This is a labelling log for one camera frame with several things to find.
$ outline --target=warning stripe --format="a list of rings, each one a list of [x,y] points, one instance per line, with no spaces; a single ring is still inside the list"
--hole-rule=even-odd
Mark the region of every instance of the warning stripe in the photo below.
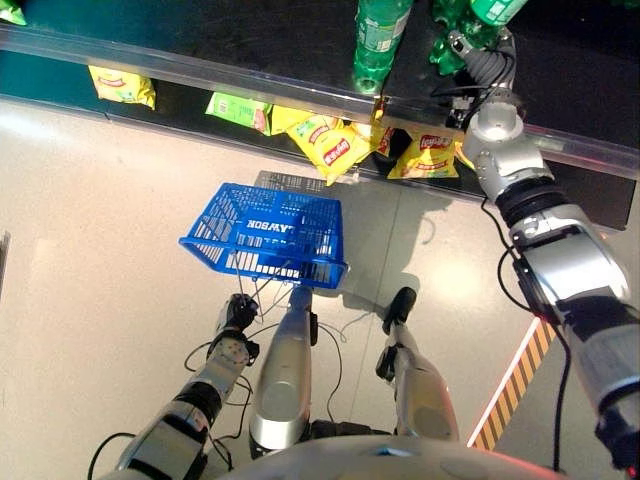
[[[468,447],[493,450],[554,338],[555,332],[548,323],[541,322],[538,318],[533,320],[498,389],[471,434]]]

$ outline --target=floor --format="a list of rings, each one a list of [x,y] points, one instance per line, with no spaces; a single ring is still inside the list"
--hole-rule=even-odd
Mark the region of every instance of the floor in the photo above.
[[[0,299],[0,477],[79,478],[106,436],[139,431],[180,390],[185,356],[211,339],[238,291],[234,276],[208,270],[177,242],[219,185],[318,176],[311,166],[5,101],[0,156],[0,234],[11,235]],[[418,290],[411,331],[447,379],[466,441],[531,322],[498,288],[495,227],[476,201],[401,185],[346,178],[320,194],[342,201],[350,265],[339,291],[314,295],[319,320],[341,332],[333,415],[393,429],[392,389],[373,371],[385,341],[379,314],[409,285]],[[637,198],[629,230],[606,232],[635,292]],[[505,280],[515,291],[514,275]],[[254,288],[248,279],[243,287]],[[278,322],[286,302],[275,300],[287,289],[272,282],[261,292],[263,310],[274,306],[264,325]],[[256,337],[263,351],[269,337]],[[551,462],[560,353],[554,346],[543,362],[500,450]],[[246,370],[254,385],[259,368],[260,360]],[[312,418],[327,418],[337,376],[335,345],[320,332]],[[214,434],[235,432],[240,413],[226,407]],[[592,436],[593,414],[573,378],[565,413],[565,470],[621,478]],[[246,428],[229,442],[236,463],[248,460]],[[104,450],[97,475],[124,445]],[[215,455],[211,463],[223,471]]]

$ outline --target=blue basket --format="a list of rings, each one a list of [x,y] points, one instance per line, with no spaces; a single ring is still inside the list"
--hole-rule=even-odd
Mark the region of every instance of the blue basket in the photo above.
[[[233,183],[180,244],[217,272],[311,287],[336,288],[347,268],[338,200]]]

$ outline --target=snack bag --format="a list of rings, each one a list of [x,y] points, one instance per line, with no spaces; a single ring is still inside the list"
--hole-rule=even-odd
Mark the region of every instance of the snack bag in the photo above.
[[[271,135],[269,126],[271,107],[270,103],[215,92],[204,113],[253,128],[269,136]]]
[[[289,128],[302,123],[313,115],[314,113],[307,112],[306,110],[274,105],[271,111],[271,135],[284,133]]]
[[[156,91],[149,78],[93,65],[89,65],[89,72],[98,98],[122,103],[140,103],[155,110]]]
[[[391,146],[391,135],[395,129],[390,127],[372,127],[365,123],[353,122],[351,126],[362,139],[372,147],[372,151],[381,153],[385,157],[389,156]]]
[[[373,150],[354,128],[325,115],[314,115],[287,133],[327,179],[327,186]]]
[[[22,10],[12,0],[0,0],[0,18],[16,25],[26,25]]]
[[[473,162],[471,160],[469,160],[465,156],[464,152],[462,151],[462,142],[455,141],[453,148],[454,148],[454,152],[456,154],[456,158],[460,161],[460,163],[462,163],[463,165],[466,165],[471,170],[475,170],[476,169],[476,167],[473,165]]]
[[[387,178],[457,178],[451,138],[410,134],[414,140]]]

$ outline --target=green bottle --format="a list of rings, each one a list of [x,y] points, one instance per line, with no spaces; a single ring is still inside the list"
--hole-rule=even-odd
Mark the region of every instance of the green bottle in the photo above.
[[[413,0],[359,0],[356,17],[356,88],[379,92],[407,24]]]
[[[438,65],[440,75],[461,70],[464,62],[451,50],[447,37],[458,30],[476,48],[493,48],[498,32],[527,0],[435,0],[432,16],[445,26],[445,32],[433,43],[429,61]]]

